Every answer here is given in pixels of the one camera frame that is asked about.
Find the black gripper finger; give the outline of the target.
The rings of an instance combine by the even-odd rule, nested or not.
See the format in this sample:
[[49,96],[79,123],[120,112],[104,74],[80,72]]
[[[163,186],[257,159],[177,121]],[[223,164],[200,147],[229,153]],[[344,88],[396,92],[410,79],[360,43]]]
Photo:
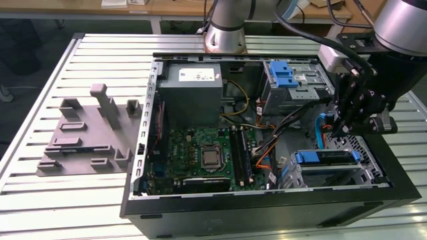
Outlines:
[[364,104],[367,89],[364,80],[349,73],[340,73],[335,81],[335,120],[332,136],[361,135],[368,129]]
[[397,132],[397,124],[388,113],[380,113],[376,116],[353,118],[355,135],[389,135]]

